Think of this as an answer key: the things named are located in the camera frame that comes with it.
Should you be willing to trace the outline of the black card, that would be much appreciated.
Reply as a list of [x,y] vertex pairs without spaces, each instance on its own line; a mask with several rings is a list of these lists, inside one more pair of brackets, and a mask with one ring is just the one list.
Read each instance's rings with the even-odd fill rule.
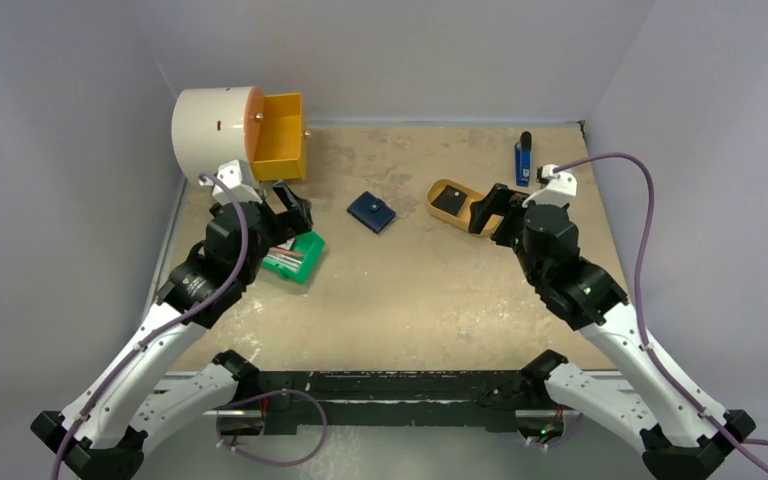
[[432,205],[449,215],[457,217],[466,201],[466,195],[455,186],[445,185]]

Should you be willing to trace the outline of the blue leather card holder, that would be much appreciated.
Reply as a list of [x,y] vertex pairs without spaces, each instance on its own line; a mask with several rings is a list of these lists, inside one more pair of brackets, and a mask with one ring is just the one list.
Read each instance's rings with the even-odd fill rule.
[[375,234],[380,234],[396,218],[396,212],[369,191],[353,200],[347,212]]

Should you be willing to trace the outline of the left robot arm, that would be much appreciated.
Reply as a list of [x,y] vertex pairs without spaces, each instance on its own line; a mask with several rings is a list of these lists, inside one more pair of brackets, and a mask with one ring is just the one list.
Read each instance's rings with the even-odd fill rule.
[[244,409],[262,396],[260,371],[233,350],[193,379],[157,395],[156,384],[211,330],[254,282],[269,251],[310,232],[311,203],[284,181],[273,184],[284,209],[245,201],[227,180],[216,188],[203,239],[174,267],[135,334],[103,373],[60,411],[45,410],[32,432],[53,452],[50,476],[67,467],[80,479],[130,479],[148,453],[215,407]]

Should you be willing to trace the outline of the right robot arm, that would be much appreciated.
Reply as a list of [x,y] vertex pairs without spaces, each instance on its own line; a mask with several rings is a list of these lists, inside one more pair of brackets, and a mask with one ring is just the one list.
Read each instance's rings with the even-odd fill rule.
[[541,197],[496,184],[471,203],[468,230],[480,233],[491,216],[500,216],[492,241],[512,249],[546,308],[601,351],[634,392],[596,380],[547,350],[523,370],[524,399],[584,414],[630,445],[656,479],[709,478],[754,431],[754,420],[705,393],[639,326],[622,287],[581,255],[568,201]]

